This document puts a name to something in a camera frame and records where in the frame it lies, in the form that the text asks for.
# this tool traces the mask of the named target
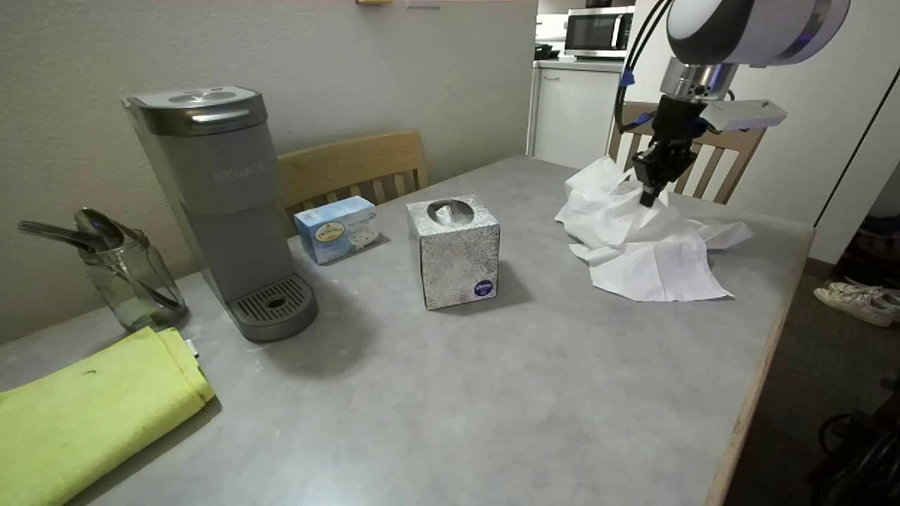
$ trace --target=floor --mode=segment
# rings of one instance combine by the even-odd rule
[[[822,460],[819,423],[887,401],[900,373],[900,325],[877,329],[812,298],[829,266],[811,260],[766,381],[725,506],[804,506]]]

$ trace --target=black cable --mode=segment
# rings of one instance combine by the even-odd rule
[[[660,0],[657,6],[660,6],[660,9],[655,10],[652,24],[649,24],[646,37],[642,40],[642,48],[638,48],[638,54],[636,54],[636,58],[632,58],[632,66],[638,65],[646,41],[652,40],[655,24],[657,24],[657,23],[663,19],[663,14],[669,10],[673,0]]]
[[[615,128],[626,131],[636,128],[638,123],[621,123],[621,107],[625,107],[625,89],[632,85],[632,71],[655,30],[655,24],[660,23],[660,17],[667,14],[667,9],[673,6],[673,0],[657,0],[649,14],[643,17],[636,41],[629,45],[626,56],[625,56],[625,66],[621,66],[621,78],[619,78],[619,89],[615,89],[615,103],[612,103],[612,114],[615,114]]]
[[[881,114],[884,103],[887,103],[887,101],[889,101],[889,94],[895,93],[896,82],[900,82],[900,71],[895,71],[895,78],[891,78],[889,89],[881,94],[881,101],[877,101],[877,107],[875,107],[875,114],[870,118],[870,123],[867,123],[864,135],[858,137],[858,144],[856,144],[856,149],[851,149],[851,153],[849,153],[849,161],[847,161],[847,165],[843,165],[843,172],[842,172],[837,182],[836,182],[836,186],[833,186],[833,191],[826,193],[826,198],[823,198],[823,205],[822,205],[822,211],[819,211],[819,217],[816,217],[812,228],[819,228],[819,225],[822,225],[823,211],[833,205],[836,193],[842,191],[842,186],[843,186],[843,176],[847,176],[849,165],[858,161],[858,153],[861,153],[861,149],[864,149],[864,141],[867,141],[867,135],[873,131],[873,125],[875,125],[875,121],[877,121],[877,114]]]

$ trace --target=cabinet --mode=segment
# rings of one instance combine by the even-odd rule
[[[615,85],[615,71],[534,66],[528,153],[574,168],[604,153]]]

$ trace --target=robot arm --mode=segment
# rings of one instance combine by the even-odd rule
[[[691,141],[709,125],[773,125],[785,118],[768,101],[716,103],[738,65],[797,65],[819,54],[842,27],[849,0],[669,0],[669,45],[681,58],[669,66],[663,97],[652,118],[652,144],[636,153],[643,182],[642,205],[652,205],[667,182],[691,163]]]

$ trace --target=metal utensil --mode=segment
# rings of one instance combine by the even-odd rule
[[[148,238],[143,234],[134,234],[133,228],[127,228],[127,225],[122,225],[122,221],[109,220],[106,214],[88,207],[88,205],[75,211],[75,225],[82,229],[93,229],[96,235],[101,235],[106,249],[122,248],[127,241],[127,235],[134,238],[140,248],[148,245]],[[109,263],[109,269],[115,276],[122,276],[124,281],[130,281],[134,288],[143,288],[154,302],[160,302],[165,308],[178,308],[179,300],[172,300],[162,293],[158,293],[154,287],[134,281],[130,276],[130,260],[127,260],[130,252],[133,249],[124,249],[122,256],[115,256],[115,263]]]
[[[78,207],[75,211],[75,225],[78,229],[91,229],[96,235],[103,238],[106,248],[122,248],[124,245],[124,225],[117,225],[115,220],[109,220],[106,214],[96,211],[96,207]]]
[[[85,252],[103,249],[103,238],[98,238],[93,234],[85,234],[85,229],[67,229],[67,228],[56,228],[56,225],[48,225],[48,221],[30,221],[30,220],[23,220],[20,229],[30,234],[30,235],[46,235],[46,238],[54,238],[54,241],[74,245],[74,248],[78,248]]]

